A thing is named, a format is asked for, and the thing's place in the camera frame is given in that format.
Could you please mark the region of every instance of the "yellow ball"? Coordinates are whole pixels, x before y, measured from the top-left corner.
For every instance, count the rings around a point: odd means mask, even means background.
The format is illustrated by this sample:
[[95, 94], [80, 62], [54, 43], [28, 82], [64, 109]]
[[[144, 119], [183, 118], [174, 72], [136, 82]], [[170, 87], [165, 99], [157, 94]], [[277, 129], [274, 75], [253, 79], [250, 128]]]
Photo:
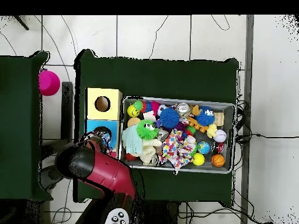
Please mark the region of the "yellow ball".
[[137, 117], [140, 114], [133, 105], [128, 107], [127, 112], [130, 117]]
[[193, 159], [193, 164], [196, 166], [201, 166], [204, 163], [204, 156], [201, 153], [196, 153]]

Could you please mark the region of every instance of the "green fuzzy toy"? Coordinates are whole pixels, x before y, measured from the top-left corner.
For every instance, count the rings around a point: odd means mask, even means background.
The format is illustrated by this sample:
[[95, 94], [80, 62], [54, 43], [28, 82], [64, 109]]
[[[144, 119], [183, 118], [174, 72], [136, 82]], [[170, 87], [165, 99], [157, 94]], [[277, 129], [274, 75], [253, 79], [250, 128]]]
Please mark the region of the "green fuzzy toy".
[[195, 129], [193, 126], [188, 126], [188, 127], [186, 128], [186, 130], [191, 131], [192, 134], [194, 134], [194, 133], [196, 132], [196, 129]]
[[150, 140], [154, 139], [159, 133], [159, 129], [156, 128], [154, 122], [150, 120], [141, 120], [137, 127], [137, 134], [142, 139]]
[[137, 111], [140, 111], [143, 108], [143, 103], [141, 100], [136, 100], [133, 103], [133, 106], [136, 108]]
[[190, 153], [190, 156], [193, 157], [193, 155], [195, 155], [196, 152], [197, 152], [197, 144], [196, 144], [195, 148], [193, 149], [193, 151]]

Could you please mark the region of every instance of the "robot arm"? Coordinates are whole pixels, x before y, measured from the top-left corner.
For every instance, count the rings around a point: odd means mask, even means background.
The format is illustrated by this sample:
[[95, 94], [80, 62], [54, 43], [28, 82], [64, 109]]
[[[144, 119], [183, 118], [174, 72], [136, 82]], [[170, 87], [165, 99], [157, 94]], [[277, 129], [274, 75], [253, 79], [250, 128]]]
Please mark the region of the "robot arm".
[[56, 156], [55, 167], [66, 178], [78, 179], [101, 190], [107, 207], [99, 224], [128, 224], [135, 199], [130, 168], [107, 154], [98, 132], [69, 143]]

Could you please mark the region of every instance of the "orange toy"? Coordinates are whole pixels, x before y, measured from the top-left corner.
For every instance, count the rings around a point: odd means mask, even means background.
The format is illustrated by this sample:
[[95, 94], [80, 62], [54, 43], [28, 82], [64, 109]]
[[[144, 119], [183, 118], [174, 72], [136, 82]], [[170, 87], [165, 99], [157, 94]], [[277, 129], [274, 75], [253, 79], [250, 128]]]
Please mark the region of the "orange toy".
[[224, 159], [223, 155], [216, 154], [216, 155], [212, 156], [211, 162], [215, 167], [222, 167], [225, 163], [225, 159]]
[[199, 130], [201, 133], [205, 133], [208, 130], [208, 126], [200, 125], [194, 118], [187, 116], [189, 120], [189, 125], [193, 126], [196, 130]]

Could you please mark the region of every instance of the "orange ball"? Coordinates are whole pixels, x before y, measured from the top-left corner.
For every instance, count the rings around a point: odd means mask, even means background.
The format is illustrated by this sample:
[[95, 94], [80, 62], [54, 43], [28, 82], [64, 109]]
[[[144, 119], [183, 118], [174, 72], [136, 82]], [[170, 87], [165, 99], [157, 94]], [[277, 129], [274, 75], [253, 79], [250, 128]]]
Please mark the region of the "orange ball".
[[211, 161], [215, 167], [222, 167], [225, 163], [225, 159], [221, 154], [213, 155]]

